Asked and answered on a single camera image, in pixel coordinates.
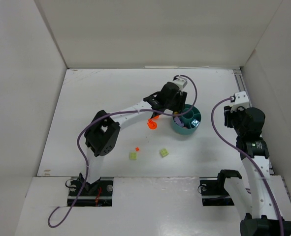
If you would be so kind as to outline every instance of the teal bowl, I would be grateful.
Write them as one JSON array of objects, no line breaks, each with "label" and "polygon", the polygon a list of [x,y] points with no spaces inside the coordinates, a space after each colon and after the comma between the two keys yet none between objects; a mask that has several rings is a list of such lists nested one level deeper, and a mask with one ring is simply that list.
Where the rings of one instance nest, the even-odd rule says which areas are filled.
[{"label": "teal bowl", "polygon": [[[186,111],[190,107],[191,105],[186,104],[184,111]],[[188,114],[185,114],[184,116],[179,117],[179,119],[186,126],[186,128],[183,128],[177,125],[174,121],[174,118],[171,119],[171,127],[176,133],[182,134],[182,135],[189,135],[189,134],[193,134],[198,129],[199,125],[201,124],[201,113],[196,107],[193,107],[192,112],[189,112]],[[194,126],[191,124],[191,122],[195,119],[199,121],[198,126]]]}]

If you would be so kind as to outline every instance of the gray wall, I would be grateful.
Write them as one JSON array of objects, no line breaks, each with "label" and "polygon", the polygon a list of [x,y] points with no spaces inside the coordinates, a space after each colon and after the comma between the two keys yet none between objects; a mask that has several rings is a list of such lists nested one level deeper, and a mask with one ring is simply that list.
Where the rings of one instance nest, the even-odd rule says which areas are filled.
[{"label": "gray wall", "polygon": [[33,0],[0,0],[0,236],[14,235],[66,71]]},{"label": "gray wall", "polygon": [[68,67],[244,65],[281,0],[35,0]]},{"label": "gray wall", "polygon": [[291,194],[291,0],[283,0],[243,75],[253,106],[266,113],[271,162]]}]

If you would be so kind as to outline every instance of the white tabletop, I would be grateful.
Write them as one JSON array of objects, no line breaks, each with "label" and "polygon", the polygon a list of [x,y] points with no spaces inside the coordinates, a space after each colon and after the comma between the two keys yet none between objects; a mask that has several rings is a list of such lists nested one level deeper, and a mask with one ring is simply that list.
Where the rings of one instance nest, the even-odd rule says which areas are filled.
[{"label": "white tabletop", "polygon": [[[115,178],[112,207],[75,207],[55,229],[47,219],[61,206],[51,224],[68,210],[68,177],[34,177],[15,236],[238,236],[240,218],[235,206],[202,206],[197,177]],[[291,221],[291,202],[280,176],[271,188],[285,218]]]},{"label": "white tabletop", "polygon": [[[221,169],[239,170],[246,176],[239,154],[217,137],[210,121],[213,106],[238,92],[236,80],[232,70],[210,68],[68,70],[38,176],[78,176],[85,163],[76,139],[95,114],[130,107],[161,90],[177,74],[190,76],[198,88],[196,107],[202,115],[198,130],[191,136],[179,135],[171,129],[170,117],[159,118],[155,130],[146,122],[134,124],[120,132],[115,148],[105,157],[102,176],[216,176]],[[190,82],[185,91],[186,103],[191,104],[194,89]],[[215,124],[235,143],[234,130],[224,127],[223,106],[215,112]],[[85,148],[84,138],[81,144]],[[140,148],[138,159],[129,160],[129,152],[136,147]],[[162,148],[169,152],[164,158],[159,154]]]}]

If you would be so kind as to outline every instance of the cable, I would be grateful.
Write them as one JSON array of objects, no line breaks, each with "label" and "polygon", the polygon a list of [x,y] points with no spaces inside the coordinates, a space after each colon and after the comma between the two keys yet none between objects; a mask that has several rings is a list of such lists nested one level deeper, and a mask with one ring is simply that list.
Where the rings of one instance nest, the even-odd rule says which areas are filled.
[{"label": "cable", "polygon": [[249,161],[254,165],[254,167],[257,169],[257,171],[258,171],[260,177],[262,177],[262,181],[263,181],[263,183],[264,183],[264,185],[265,185],[265,187],[266,187],[266,189],[267,189],[267,191],[268,191],[268,193],[269,193],[269,196],[270,196],[270,198],[271,198],[271,200],[272,200],[272,203],[273,203],[273,206],[274,206],[275,212],[276,212],[276,214],[277,214],[278,221],[279,221],[279,225],[280,225],[280,236],[284,236],[284,229],[283,229],[283,223],[282,223],[282,216],[281,216],[281,213],[280,213],[280,210],[279,210],[279,207],[278,207],[277,201],[276,201],[275,198],[274,198],[274,195],[273,195],[273,193],[272,193],[272,190],[271,190],[271,188],[270,188],[270,186],[269,186],[268,181],[265,179],[263,172],[261,171],[261,169],[259,168],[259,166],[256,164],[256,162],[255,162],[255,161],[254,161],[254,160],[253,160],[253,159],[252,159],[252,158],[251,158],[247,153],[245,153],[243,150],[241,150],[241,149],[235,147],[233,144],[231,144],[231,143],[228,142],[226,139],[224,139],[223,136],[218,132],[218,130],[217,130],[216,127],[215,127],[215,124],[214,124],[214,111],[215,111],[215,109],[216,109],[220,104],[222,104],[222,103],[224,103],[224,102],[226,102],[226,101],[230,101],[230,100],[231,100],[230,97],[229,97],[229,98],[226,98],[226,99],[220,101],[218,104],[216,104],[216,105],[214,106],[214,108],[212,109],[212,112],[211,112],[211,122],[212,122],[213,129],[214,129],[215,133],[219,136],[219,138],[222,139],[223,142],[225,142],[227,145],[229,145],[230,147],[234,148],[234,149],[237,150],[239,153],[241,153],[242,155],[244,155],[244,156],[245,156],[245,157],[246,157],[246,158],[247,158],[247,159],[248,159],[248,160],[249,160]]},{"label": "cable", "polygon": [[196,88],[196,86],[195,86],[194,81],[193,81],[189,76],[187,76],[187,75],[176,75],[176,77],[177,77],[177,76],[178,76],[178,77],[185,77],[186,79],[190,80],[190,82],[191,82],[192,85],[194,86],[194,91],[195,91],[194,102],[193,102],[193,104],[191,105],[191,107],[190,107],[187,111],[185,111],[184,113],[180,113],[180,114],[168,114],[168,113],[164,113],[164,112],[157,111],[157,110],[152,110],[152,109],[141,109],[141,110],[134,110],[134,111],[113,112],[113,113],[108,113],[108,114],[106,114],[106,115],[104,115],[104,116],[102,116],[102,117],[99,117],[98,119],[94,120],[92,123],[90,123],[89,125],[87,125],[87,126],[86,126],[82,131],[81,131],[81,133],[80,133],[80,134],[78,135],[78,137],[77,137],[77,141],[76,141],[76,142],[77,142],[77,147],[78,147],[78,149],[80,150],[82,156],[83,156],[84,159],[85,159],[85,164],[86,164],[86,174],[85,174],[85,178],[84,178],[83,184],[82,184],[82,186],[81,186],[81,188],[80,188],[78,194],[76,195],[76,197],[75,197],[73,203],[71,204],[69,210],[67,211],[67,213],[65,214],[65,216],[63,217],[63,219],[62,219],[58,224],[56,224],[56,225],[51,225],[51,223],[50,223],[50,219],[51,219],[52,215],[56,212],[56,210],[58,210],[60,207],[58,206],[57,208],[55,208],[55,209],[51,212],[50,216],[48,217],[48,226],[49,226],[50,228],[56,228],[56,227],[58,227],[59,225],[61,225],[61,224],[65,221],[65,219],[67,218],[67,216],[70,214],[72,208],[74,207],[76,201],[78,200],[79,196],[81,195],[81,193],[82,193],[82,191],[83,191],[83,189],[84,189],[84,186],[85,186],[85,184],[86,184],[86,181],[87,181],[87,178],[88,178],[88,171],[89,171],[89,162],[88,162],[88,159],[87,159],[87,157],[86,157],[84,151],[82,150],[82,148],[81,148],[81,146],[80,146],[80,139],[81,139],[82,135],[86,132],[86,130],[88,130],[88,129],[89,129],[91,126],[93,126],[95,123],[97,123],[97,122],[99,122],[99,121],[101,121],[101,120],[103,120],[103,119],[106,119],[106,118],[108,118],[108,117],[110,117],[110,116],[121,115],[121,114],[131,114],[131,113],[139,113],[139,112],[155,112],[155,113],[157,113],[157,114],[165,115],[165,116],[169,116],[169,117],[179,117],[179,116],[182,116],[182,115],[187,114],[188,112],[190,112],[190,111],[192,110],[192,108],[193,108],[194,105],[195,105],[195,102],[196,102],[197,97],[198,97],[198,91],[197,91],[197,88]]}]

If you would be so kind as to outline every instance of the green block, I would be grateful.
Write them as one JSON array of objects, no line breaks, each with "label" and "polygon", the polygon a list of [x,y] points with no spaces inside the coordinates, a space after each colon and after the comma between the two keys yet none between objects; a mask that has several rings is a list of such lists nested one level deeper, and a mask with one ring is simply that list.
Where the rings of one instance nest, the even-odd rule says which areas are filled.
[{"label": "green block", "polygon": [[162,155],[162,157],[165,157],[165,156],[167,156],[169,153],[168,153],[168,151],[167,151],[165,148],[163,148],[162,150],[160,150],[160,154]]},{"label": "green block", "polygon": [[136,160],[137,159],[137,154],[136,152],[130,152],[130,160]]}]

